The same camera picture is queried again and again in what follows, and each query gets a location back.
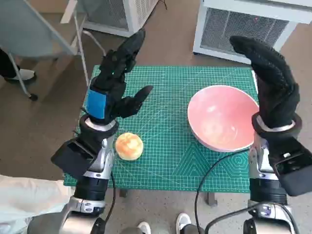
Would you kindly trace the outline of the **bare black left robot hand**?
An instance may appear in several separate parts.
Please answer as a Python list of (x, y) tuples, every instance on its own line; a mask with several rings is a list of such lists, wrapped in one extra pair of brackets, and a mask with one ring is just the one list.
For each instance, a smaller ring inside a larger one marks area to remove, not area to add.
[(86, 112), (96, 123), (107, 124), (117, 117), (136, 115), (153, 89), (147, 85), (133, 97), (123, 97), (125, 74), (132, 71), (146, 36), (142, 28), (127, 38), (116, 50), (109, 50), (99, 66), (100, 73), (91, 81)]

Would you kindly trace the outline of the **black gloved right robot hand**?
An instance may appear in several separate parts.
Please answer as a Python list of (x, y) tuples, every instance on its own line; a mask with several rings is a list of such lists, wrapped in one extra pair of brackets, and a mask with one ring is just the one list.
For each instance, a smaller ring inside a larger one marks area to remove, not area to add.
[(295, 82), (285, 58), (265, 42), (243, 36), (231, 36), (235, 52), (251, 61), (258, 89), (259, 114), (271, 129), (290, 125), (300, 101)]

